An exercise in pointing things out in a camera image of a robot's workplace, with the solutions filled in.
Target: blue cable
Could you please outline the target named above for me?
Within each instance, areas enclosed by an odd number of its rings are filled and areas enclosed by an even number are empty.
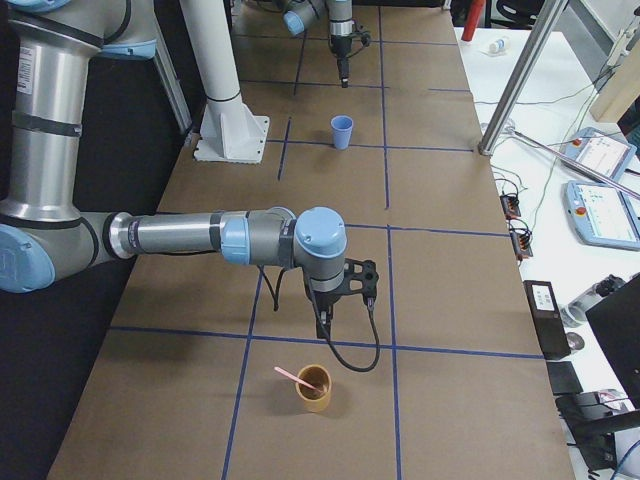
[[[627,450],[627,453],[624,454],[624,457],[622,457],[622,460],[620,460],[620,463],[616,467],[616,470],[613,472],[613,475],[611,475],[611,480],[613,480],[618,476],[618,474],[620,473],[620,470],[622,470],[622,465],[624,465],[624,462],[627,461],[627,458],[631,456],[631,453],[633,453],[633,451],[636,448],[638,448],[638,446],[640,446],[640,440],[638,440],[636,443],[631,445],[631,448],[629,448],[629,450]]]

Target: blue cup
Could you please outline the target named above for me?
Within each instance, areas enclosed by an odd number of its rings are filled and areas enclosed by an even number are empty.
[[[351,140],[353,119],[347,115],[333,117],[331,119],[331,129],[333,130],[333,145],[338,150],[345,150]]]

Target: sticker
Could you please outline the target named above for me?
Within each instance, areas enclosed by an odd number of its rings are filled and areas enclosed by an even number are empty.
[[[553,312],[553,300],[551,299],[551,290],[546,285],[532,285],[533,299],[536,302],[538,310],[546,310]]]
[[[33,70],[36,51],[33,48],[20,47],[18,61],[18,92],[31,95],[33,93]]]

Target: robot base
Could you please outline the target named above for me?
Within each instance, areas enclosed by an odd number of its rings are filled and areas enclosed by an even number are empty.
[[[195,159],[206,162],[260,163],[267,142],[269,117],[258,117],[241,104],[245,128],[234,128],[235,123],[224,112],[212,114],[207,105],[202,120],[201,139]]]

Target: cup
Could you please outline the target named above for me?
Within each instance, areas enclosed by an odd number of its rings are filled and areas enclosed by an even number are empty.
[[[333,145],[338,150],[345,150],[351,140],[353,119],[347,115],[333,117],[331,119],[331,129],[333,130]]]
[[[322,365],[307,365],[298,372],[298,377],[310,383],[318,390],[313,390],[296,383],[296,392],[302,399],[304,408],[313,413],[323,411],[331,401],[331,376]]]

